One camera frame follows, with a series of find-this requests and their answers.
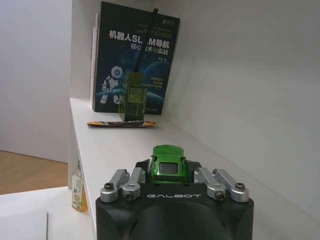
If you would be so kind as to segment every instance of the wooden floor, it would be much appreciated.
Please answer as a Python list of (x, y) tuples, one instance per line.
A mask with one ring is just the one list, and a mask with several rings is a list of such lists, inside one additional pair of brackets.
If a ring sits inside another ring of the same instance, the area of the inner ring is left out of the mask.
[(67, 185), (67, 163), (0, 151), (0, 194)]

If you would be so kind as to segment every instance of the robot slam navigation book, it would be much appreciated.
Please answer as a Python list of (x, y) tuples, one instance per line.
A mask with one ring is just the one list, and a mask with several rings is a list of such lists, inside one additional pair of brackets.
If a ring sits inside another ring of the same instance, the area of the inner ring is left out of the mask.
[(145, 113), (162, 113), (180, 19), (157, 14), (150, 38), (145, 39), (151, 18), (149, 11), (101, 2), (93, 83), (95, 112), (118, 112), (126, 73), (134, 70), (139, 51), (145, 51), (139, 69), (147, 87)]

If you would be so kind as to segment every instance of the green toy car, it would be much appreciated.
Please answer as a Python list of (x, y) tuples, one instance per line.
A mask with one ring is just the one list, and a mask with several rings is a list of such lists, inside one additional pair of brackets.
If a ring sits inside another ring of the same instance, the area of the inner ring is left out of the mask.
[(149, 169), (149, 182), (154, 184), (185, 184), (188, 171), (184, 150), (173, 145), (153, 148)]

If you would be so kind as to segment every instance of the bolt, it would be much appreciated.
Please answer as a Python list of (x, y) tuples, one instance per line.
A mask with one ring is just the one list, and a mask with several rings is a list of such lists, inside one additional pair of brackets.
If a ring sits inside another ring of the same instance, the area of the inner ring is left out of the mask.
[(105, 190), (113, 190), (114, 189), (114, 184), (112, 182), (107, 182), (105, 185), (104, 185), (104, 189)]
[(135, 199), (135, 195), (132, 192), (127, 192), (126, 195), (125, 195), (125, 199), (128, 202), (131, 202), (131, 201), (133, 201)]
[(224, 195), (224, 193), (223, 192), (217, 192), (216, 194), (215, 194), (215, 200), (217, 200), (217, 201), (224, 201), (225, 200), (225, 198), (226, 198), (226, 196)]
[(246, 189), (246, 186), (241, 182), (237, 182), (235, 184), (235, 188), (238, 189), (238, 190), (244, 191)]

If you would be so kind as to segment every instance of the silver metal bracket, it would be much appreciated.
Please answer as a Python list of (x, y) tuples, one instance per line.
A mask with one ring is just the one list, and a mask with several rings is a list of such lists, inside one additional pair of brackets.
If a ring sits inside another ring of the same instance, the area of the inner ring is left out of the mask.
[(243, 183), (237, 182), (235, 179), (233, 179), (233, 177), (230, 176), (226, 170), (214, 169), (212, 176), (214, 176), (218, 182), (226, 186), (230, 192), (232, 200), (240, 203), (246, 203), (249, 201), (249, 190)]
[(218, 182), (206, 167), (199, 167), (194, 171), (194, 183), (206, 185), (206, 194), (216, 200), (224, 201), (226, 199), (226, 187)]
[(118, 169), (112, 176), (110, 182), (107, 182), (100, 190), (100, 199), (104, 203), (111, 203), (118, 199), (118, 189), (121, 185), (128, 182), (130, 174), (126, 169)]
[(141, 188), (139, 183), (146, 182), (146, 172), (141, 167), (135, 167), (129, 181), (122, 186), (122, 196), (131, 202), (140, 197)]

